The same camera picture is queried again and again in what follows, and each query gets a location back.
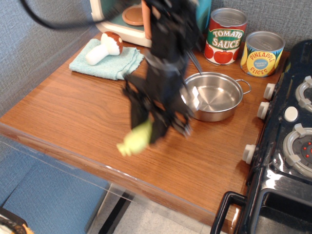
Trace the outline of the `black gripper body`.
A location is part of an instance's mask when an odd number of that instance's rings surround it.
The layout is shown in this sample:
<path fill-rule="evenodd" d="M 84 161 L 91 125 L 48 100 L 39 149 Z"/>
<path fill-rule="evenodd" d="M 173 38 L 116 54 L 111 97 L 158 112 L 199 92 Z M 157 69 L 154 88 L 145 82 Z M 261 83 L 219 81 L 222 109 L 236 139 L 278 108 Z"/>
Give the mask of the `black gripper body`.
<path fill-rule="evenodd" d="M 189 120 L 193 116 L 193 111 L 183 102 L 180 95 L 180 89 L 185 83 L 188 56 L 181 55 L 176 60 L 170 61 L 148 52 L 145 58 L 148 65 L 146 78 L 126 74 L 124 95 L 129 100 L 147 97 L 151 104 L 149 117 L 164 116 L 170 122 L 169 127 L 173 127 L 184 136 L 189 135 L 191 131 Z"/>

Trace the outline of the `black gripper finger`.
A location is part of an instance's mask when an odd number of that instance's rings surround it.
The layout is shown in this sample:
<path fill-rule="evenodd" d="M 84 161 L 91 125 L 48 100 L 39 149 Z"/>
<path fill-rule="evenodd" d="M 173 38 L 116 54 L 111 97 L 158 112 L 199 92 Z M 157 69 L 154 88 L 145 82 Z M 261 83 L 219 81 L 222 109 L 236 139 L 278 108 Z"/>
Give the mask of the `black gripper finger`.
<path fill-rule="evenodd" d="M 131 102 L 131 129 L 144 123 L 151 109 L 150 101 L 147 97 L 133 97 Z"/>
<path fill-rule="evenodd" d="M 164 116 L 155 116 L 152 124 L 152 132 L 150 137 L 150 144 L 156 143 L 156 141 L 164 137 L 170 126 L 169 120 Z"/>

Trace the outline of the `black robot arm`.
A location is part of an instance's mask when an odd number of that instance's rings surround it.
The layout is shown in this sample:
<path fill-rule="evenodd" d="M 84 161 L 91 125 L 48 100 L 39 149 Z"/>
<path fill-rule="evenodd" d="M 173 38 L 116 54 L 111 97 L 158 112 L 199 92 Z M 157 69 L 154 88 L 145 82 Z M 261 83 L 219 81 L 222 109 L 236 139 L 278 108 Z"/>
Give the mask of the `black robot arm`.
<path fill-rule="evenodd" d="M 145 130 L 148 144 L 154 144 L 173 127 L 190 133 L 194 112 L 181 97 L 192 49 L 202 37 L 196 22 L 196 0 L 147 0 L 151 41 L 146 53 L 147 75 L 127 74 L 123 89 L 131 103 L 132 131 Z"/>

